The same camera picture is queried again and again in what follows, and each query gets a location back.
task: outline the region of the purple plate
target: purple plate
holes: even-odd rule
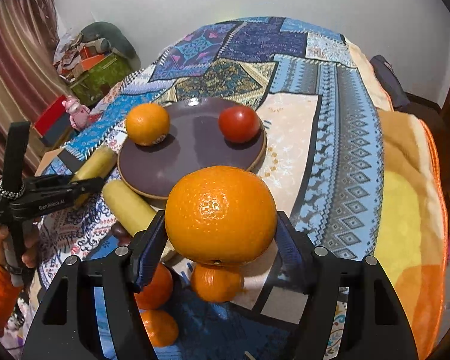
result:
[[[183,100],[166,109],[170,132],[154,146],[139,146],[126,139],[118,156],[118,171],[135,192],[152,199],[167,199],[185,175],[214,165],[252,169],[265,153],[262,126],[257,136],[243,144],[225,140],[218,116],[236,103],[213,97]]]

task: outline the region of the tangerine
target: tangerine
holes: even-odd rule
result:
[[[248,263],[270,245],[275,201],[255,174],[231,166],[190,173],[173,187],[165,227],[178,253],[197,263]]]
[[[190,282],[202,300],[222,303],[231,301],[242,290],[244,278],[236,266],[197,264]]]
[[[155,145],[167,136],[170,130],[170,115],[158,104],[140,104],[132,108],[125,118],[125,130],[137,145]]]
[[[154,347],[168,347],[179,336],[179,326],[173,317],[163,310],[147,310],[140,313],[150,343]]]
[[[154,310],[164,305],[173,292],[173,279],[170,271],[159,263],[155,269],[154,277],[142,292],[135,294],[135,301],[141,310]]]

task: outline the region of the striped curtain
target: striped curtain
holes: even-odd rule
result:
[[[0,0],[0,173],[10,123],[33,123],[68,93],[52,65],[58,41],[53,0]],[[25,175],[35,172],[43,152],[31,131]]]

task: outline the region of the metal bolt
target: metal bolt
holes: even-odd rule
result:
[[[367,256],[365,257],[365,262],[369,265],[369,266],[376,266],[378,263],[378,260],[373,257],[373,256]]]
[[[317,256],[326,256],[328,254],[328,250],[323,246],[317,246],[315,250],[313,250]]]
[[[128,247],[126,247],[126,246],[120,246],[115,249],[115,254],[117,256],[124,256],[127,253],[128,253]]]
[[[78,261],[78,257],[77,256],[68,256],[65,259],[65,264],[67,264],[68,266],[72,266],[73,264],[75,264]]]

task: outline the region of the wall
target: wall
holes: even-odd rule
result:
[[[450,85],[450,14],[441,0],[55,0],[61,31],[114,23],[142,67],[198,27],[246,16],[287,16],[343,33],[392,64],[404,89],[442,105]]]

